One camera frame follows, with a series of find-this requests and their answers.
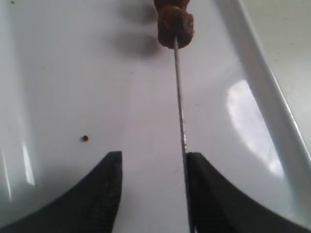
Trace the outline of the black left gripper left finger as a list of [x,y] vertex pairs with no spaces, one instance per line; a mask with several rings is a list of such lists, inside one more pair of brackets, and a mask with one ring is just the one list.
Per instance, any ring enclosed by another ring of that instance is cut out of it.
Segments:
[[55,201],[1,228],[2,233],[111,233],[122,193],[122,152],[109,152]]

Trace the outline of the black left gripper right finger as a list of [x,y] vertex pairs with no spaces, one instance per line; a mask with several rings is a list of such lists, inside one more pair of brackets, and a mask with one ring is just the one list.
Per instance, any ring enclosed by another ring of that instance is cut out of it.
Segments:
[[260,205],[200,153],[187,154],[191,216],[198,233],[308,233]]

